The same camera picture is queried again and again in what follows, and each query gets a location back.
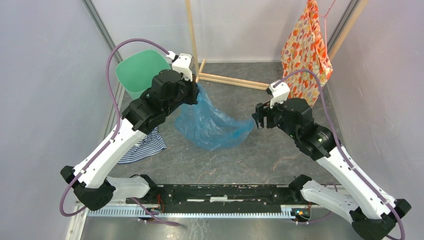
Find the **green plastic trash bin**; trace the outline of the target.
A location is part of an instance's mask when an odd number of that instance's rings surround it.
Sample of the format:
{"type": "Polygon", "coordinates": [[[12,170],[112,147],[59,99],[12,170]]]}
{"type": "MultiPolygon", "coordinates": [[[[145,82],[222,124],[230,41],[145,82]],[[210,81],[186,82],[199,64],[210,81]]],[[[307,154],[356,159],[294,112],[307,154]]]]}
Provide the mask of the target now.
{"type": "Polygon", "coordinates": [[[162,70],[170,70],[167,60],[157,51],[148,49],[138,52],[115,68],[115,74],[132,100],[152,86],[152,79],[162,70]]]}

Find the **blue plastic trash bag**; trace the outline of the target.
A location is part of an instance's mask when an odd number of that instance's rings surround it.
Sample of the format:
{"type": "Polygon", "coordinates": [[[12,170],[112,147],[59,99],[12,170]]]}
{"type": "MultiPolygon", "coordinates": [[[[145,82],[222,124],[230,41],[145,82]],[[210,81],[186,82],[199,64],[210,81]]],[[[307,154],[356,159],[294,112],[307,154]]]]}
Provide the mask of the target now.
{"type": "Polygon", "coordinates": [[[212,104],[204,87],[197,83],[197,104],[184,104],[174,126],[196,146],[213,151],[240,145],[252,132],[254,120],[236,120],[212,104]]]}

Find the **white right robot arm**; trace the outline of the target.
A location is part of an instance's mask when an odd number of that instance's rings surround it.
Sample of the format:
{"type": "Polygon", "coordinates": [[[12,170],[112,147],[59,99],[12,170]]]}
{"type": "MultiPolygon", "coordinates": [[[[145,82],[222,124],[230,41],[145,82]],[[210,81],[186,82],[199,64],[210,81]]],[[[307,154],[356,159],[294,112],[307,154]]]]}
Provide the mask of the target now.
{"type": "Polygon", "coordinates": [[[400,227],[400,238],[405,238],[401,219],[411,210],[410,203],[392,197],[373,182],[332,131],[315,123],[312,108],[304,99],[259,103],[252,118],[258,128],[279,128],[286,133],[301,153],[325,168],[348,191],[343,195],[302,174],[289,184],[288,196],[293,203],[307,201],[326,208],[350,223],[364,240],[389,238],[395,227],[400,227]]]}

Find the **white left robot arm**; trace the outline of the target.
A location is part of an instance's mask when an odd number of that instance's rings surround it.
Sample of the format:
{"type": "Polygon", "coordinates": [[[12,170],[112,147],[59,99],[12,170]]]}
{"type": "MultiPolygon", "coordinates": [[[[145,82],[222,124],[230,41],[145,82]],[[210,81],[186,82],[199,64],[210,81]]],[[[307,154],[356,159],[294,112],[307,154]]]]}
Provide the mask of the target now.
{"type": "Polygon", "coordinates": [[[91,211],[128,198],[153,203],[157,190],[149,185],[149,178],[116,178],[109,173],[130,148],[163,124],[179,106],[197,104],[198,93],[192,73],[166,69],[155,75],[151,87],[130,102],[106,139],[81,163],[66,165],[60,171],[77,199],[91,211]]]}

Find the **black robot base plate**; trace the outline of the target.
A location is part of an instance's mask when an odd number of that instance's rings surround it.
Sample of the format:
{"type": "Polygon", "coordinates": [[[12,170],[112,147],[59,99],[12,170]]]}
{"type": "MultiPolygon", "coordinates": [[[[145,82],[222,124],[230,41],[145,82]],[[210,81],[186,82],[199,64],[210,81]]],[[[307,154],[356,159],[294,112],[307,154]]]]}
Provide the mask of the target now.
{"type": "Polygon", "coordinates": [[[164,214],[277,214],[281,206],[307,205],[301,185],[311,180],[304,174],[289,185],[278,184],[163,184],[143,176],[150,190],[128,204],[155,205],[164,214]]]}

